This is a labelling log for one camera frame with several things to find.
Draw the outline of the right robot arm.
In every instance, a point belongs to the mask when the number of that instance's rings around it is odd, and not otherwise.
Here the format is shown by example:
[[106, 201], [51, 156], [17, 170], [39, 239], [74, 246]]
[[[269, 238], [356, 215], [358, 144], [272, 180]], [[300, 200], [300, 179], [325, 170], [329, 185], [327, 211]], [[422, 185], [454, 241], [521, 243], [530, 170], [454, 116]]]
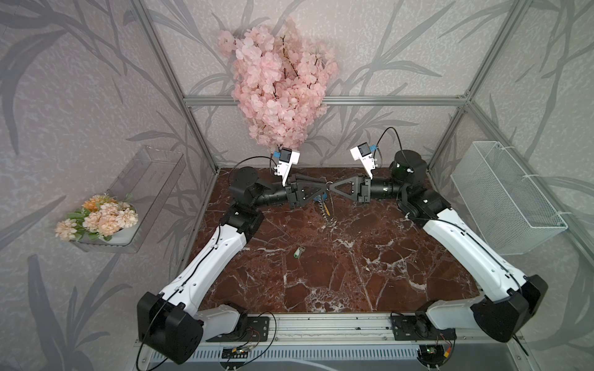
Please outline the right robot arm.
[[376, 146], [351, 148], [365, 175], [346, 180], [352, 190], [346, 198], [357, 203], [393, 199], [400, 212], [436, 239], [479, 284], [481, 295], [454, 301], [435, 301], [418, 313], [425, 329], [476, 329], [506, 343], [531, 319], [549, 286], [539, 276], [527, 276], [502, 258], [463, 222], [439, 193], [425, 186], [427, 164], [419, 153], [397, 151], [388, 178], [376, 177]]

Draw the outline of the key with green tag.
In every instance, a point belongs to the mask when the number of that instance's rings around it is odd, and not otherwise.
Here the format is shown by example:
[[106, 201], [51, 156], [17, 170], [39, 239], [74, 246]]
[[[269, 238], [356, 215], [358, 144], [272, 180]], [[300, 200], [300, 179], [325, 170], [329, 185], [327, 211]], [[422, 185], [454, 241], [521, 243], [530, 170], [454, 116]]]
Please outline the key with green tag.
[[300, 259], [305, 251], [306, 251], [305, 247], [298, 247], [293, 254], [294, 258]]

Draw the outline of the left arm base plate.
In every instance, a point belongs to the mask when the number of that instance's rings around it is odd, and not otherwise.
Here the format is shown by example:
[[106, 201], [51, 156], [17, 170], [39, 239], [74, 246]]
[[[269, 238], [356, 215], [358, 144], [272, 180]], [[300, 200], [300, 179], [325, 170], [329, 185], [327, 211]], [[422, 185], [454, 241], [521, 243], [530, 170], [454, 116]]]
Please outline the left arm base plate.
[[208, 343], [258, 343], [268, 340], [271, 318], [267, 315], [241, 316], [235, 329], [228, 334], [217, 335], [209, 340]]

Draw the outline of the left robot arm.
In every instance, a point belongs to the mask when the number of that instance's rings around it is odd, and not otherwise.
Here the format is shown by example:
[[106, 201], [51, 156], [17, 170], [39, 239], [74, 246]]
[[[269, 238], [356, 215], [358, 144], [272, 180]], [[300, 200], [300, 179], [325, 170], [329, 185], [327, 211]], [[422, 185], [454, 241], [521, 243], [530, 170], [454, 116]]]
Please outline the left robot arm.
[[258, 171], [244, 167], [229, 185], [230, 205], [205, 247], [159, 293], [150, 292], [137, 304], [139, 340], [176, 364], [185, 363], [199, 344], [237, 331], [244, 318], [238, 306], [220, 305], [202, 311], [206, 293], [228, 263], [255, 236], [264, 220], [261, 208], [287, 204], [303, 207], [323, 197], [327, 185], [320, 179], [297, 174], [270, 183]]

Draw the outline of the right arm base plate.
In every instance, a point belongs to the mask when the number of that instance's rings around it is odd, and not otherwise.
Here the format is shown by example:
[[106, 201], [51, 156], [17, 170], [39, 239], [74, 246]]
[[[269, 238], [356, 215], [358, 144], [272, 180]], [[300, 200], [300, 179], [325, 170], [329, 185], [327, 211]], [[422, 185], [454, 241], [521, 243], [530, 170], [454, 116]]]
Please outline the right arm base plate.
[[405, 315], [392, 312], [390, 315], [391, 330], [396, 341], [454, 341], [457, 339], [455, 329], [437, 329], [426, 315]]

